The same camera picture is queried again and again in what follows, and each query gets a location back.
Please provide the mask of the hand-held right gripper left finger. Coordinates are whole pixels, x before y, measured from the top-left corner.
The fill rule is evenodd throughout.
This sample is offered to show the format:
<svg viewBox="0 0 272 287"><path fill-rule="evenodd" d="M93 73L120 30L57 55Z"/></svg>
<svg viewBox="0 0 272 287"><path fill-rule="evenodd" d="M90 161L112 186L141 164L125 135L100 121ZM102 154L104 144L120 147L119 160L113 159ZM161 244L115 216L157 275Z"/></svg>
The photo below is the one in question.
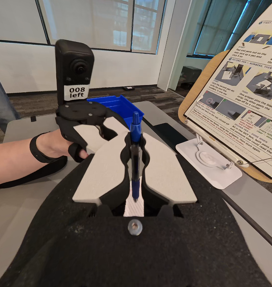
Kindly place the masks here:
<svg viewBox="0 0 272 287"><path fill-rule="evenodd" d="M94 154L72 200L108 205L111 210L120 206L130 192L129 160L130 133L125 131Z"/></svg>

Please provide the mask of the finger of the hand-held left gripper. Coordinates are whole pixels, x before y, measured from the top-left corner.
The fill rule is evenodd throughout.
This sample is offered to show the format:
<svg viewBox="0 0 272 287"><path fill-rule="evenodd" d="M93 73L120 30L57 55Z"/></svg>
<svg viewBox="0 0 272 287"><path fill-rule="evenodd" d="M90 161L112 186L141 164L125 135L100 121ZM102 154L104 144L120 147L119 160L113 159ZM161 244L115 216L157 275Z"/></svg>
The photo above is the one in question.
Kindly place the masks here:
<svg viewBox="0 0 272 287"><path fill-rule="evenodd" d="M96 126L80 124L73 127L80 137L86 142L85 150L87 154L96 153L107 142L102 138L100 131Z"/></svg>
<svg viewBox="0 0 272 287"><path fill-rule="evenodd" d="M114 117L108 117L103 122L103 137L111 140L114 137L126 132L126 127Z"/></svg>

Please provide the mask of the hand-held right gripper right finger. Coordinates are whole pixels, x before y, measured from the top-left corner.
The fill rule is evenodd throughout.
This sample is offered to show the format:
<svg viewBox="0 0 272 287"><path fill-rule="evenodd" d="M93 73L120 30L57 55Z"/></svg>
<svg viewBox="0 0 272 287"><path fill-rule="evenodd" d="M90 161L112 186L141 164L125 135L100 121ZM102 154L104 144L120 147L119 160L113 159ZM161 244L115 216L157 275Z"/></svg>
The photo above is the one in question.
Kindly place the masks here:
<svg viewBox="0 0 272 287"><path fill-rule="evenodd" d="M157 216L162 206L195 204L197 197L175 154L167 145L142 134L144 216Z"/></svg>

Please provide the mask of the blue retractable pen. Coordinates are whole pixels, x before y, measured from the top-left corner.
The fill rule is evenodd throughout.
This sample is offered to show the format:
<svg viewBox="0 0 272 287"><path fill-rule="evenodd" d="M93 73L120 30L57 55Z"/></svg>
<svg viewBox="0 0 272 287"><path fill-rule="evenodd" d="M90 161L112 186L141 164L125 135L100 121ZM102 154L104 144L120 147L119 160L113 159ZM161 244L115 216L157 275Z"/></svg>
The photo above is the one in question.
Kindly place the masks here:
<svg viewBox="0 0 272 287"><path fill-rule="evenodd" d="M140 189L140 139L141 139L141 123L139 113L134 112L131 123L131 187L132 198L136 203L139 198Z"/></svg>

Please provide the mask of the white lined notepad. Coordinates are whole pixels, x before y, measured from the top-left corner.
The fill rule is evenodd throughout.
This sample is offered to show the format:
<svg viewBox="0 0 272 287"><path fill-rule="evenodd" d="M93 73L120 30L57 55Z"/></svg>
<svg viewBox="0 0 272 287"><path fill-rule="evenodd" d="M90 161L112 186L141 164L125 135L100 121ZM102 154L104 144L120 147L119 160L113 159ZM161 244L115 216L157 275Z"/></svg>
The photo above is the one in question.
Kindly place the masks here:
<svg viewBox="0 0 272 287"><path fill-rule="evenodd" d="M141 186L139 187L139 198L134 202L132 197L132 184L130 181L130 193L126 199L124 217L143 217L144 216L144 200L141 193Z"/></svg>

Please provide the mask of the person's left forearm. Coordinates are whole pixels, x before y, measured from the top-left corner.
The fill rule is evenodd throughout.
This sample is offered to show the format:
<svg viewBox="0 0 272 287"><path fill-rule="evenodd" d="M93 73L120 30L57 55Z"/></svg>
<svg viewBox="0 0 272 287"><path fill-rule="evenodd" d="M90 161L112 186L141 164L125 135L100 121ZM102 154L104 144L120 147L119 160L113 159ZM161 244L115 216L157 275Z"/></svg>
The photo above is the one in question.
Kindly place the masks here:
<svg viewBox="0 0 272 287"><path fill-rule="evenodd" d="M30 139L0 144L0 184L25 177L46 163L30 152Z"/></svg>

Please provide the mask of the person's left hand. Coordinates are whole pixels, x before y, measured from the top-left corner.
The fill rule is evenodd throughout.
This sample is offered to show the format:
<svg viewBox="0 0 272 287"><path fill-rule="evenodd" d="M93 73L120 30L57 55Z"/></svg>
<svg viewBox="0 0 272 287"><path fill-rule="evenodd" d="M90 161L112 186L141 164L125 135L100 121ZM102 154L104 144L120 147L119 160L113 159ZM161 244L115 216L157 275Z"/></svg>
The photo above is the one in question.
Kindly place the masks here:
<svg viewBox="0 0 272 287"><path fill-rule="evenodd" d="M50 158L70 156L68 152L70 145L72 142L63 138L60 129L42 134L36 140L37 149Z"/></svg>

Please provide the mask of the blue plastic bin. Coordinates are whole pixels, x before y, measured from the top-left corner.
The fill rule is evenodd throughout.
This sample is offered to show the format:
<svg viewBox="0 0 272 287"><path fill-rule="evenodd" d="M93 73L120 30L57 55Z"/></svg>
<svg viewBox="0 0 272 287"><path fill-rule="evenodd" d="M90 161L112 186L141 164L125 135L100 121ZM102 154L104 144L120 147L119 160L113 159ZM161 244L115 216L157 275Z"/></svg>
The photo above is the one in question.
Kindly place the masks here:
<svg viewBox="0 0 272 287"><path fill-rule="evenodd" d="M128 127L131 127L131 123L133 120L133 113L138 112L139 121L142 121L144 113L139 110L133 103L131 103L128 99L126 99L123 95L120 96L103 96L98 98L90 98L87 99L89 102L98 102L108 108L110 108L115 113L119 114Z"/></svg>

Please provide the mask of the large window with blinds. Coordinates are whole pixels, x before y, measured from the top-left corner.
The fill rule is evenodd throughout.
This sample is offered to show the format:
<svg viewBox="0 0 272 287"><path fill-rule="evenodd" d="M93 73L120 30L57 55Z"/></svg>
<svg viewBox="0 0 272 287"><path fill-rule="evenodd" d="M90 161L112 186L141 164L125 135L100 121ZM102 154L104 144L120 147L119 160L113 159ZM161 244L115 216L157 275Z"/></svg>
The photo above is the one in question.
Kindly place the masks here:
<svg viewBox="0 0 272 287"><path fill-rule="evenodd" d="M157 53L164 0L35 2L49 45L65 39L92 49Z"/></svg>

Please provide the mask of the black wristband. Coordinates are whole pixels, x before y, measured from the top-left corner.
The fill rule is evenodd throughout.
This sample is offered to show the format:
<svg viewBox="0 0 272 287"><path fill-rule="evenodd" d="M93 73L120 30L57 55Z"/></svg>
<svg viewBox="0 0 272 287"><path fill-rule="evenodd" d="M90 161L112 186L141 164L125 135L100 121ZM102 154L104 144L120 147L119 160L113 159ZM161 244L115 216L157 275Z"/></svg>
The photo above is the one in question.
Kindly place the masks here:
<svg viewBox="0 0 272 287"><path fill-rule="evenodd" d="M48 163L48 164L50 164L50 163L53 163L53 162L59 160L61 158L61 156L58 157L58 158L51 158L51 157L48 157L45 154L43 154L37 148L37 145L36 145L37 138L39 136L41 136L42 134L46 134L46 133L41 133L41 134L35 136L34 138L32 138L31 141L30 141L30 144L29 144L29 148L30 148L31 154L34 156L34 158L36 160L38 160L41 163Z"/></svg>

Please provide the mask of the black round pad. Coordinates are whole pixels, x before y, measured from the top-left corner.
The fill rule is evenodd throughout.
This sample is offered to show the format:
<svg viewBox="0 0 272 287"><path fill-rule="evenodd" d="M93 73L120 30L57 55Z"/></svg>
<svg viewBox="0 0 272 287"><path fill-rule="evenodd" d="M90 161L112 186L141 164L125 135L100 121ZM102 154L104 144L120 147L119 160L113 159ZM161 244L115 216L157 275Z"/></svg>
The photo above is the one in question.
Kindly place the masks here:
<svg viewBox="0 0 272 287"><path fill-rule="evenodd" d="M62 156L59 159L57 159L55 162L49 163L46 166L40 168L39 170L37 170L37 171L35 171L35 172L25 176L25 177L22 177L20 179L14 180L14 181L9 181L9 182L5 182L5 183L0 184L0 188L15 187L18 185L26 184L30 181L40 179L42 177L49 176L51 174L57 173L66 166L67 161L68 161L68 157Z"/></svg>

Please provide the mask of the blue denim cloth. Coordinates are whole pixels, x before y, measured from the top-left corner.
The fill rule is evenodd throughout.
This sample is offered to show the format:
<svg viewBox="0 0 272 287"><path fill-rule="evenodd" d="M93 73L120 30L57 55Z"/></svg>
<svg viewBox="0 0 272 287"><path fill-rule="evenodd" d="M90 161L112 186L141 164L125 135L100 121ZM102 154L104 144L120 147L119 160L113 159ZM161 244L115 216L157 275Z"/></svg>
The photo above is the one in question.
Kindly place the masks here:
<svg viewBox="0 0 272 287"><path fill-rule="evenodd" d="M0 129L5 133L8 123L19 119L21 119L19 113L10 102L2 84L0 83Z"/></svg>

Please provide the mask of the black storage box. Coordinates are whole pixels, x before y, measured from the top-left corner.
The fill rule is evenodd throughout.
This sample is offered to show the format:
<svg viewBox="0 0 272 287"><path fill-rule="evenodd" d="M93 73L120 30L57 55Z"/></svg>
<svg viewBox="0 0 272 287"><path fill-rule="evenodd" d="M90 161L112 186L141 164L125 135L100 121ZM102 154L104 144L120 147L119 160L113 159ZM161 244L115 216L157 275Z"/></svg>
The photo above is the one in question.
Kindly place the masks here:
<svg viewBox="0 0 272 287"><path fill-rule="evenodd" d="M183 66L179 77L179 87L190 89L202 73L202 69L193 66Z"/></svg>

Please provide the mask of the printed instruction sheet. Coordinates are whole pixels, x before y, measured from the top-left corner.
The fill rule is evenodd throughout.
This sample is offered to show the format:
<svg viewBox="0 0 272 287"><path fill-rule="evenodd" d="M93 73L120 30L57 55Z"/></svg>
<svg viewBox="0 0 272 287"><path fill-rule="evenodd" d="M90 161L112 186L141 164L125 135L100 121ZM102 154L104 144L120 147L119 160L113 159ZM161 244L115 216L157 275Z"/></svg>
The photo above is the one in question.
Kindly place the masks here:
<svg viewBox="0 0 272 287"><path fill-rule="evenodd" d="M272 182L272 3L216 64L183 114L238 167Z"/></svg>

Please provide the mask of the teal tinted window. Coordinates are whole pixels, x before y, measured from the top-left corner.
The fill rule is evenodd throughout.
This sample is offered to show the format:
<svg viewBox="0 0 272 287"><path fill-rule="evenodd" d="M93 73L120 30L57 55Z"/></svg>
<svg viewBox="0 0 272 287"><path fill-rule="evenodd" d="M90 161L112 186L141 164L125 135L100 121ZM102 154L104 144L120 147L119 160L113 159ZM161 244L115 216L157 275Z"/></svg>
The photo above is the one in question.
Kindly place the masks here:
<svg viewBox="0 0 272 287"><path fill-rule="evenodd" d="M248 1L205 1L187 56L210 59L224 51Z"/></svg>

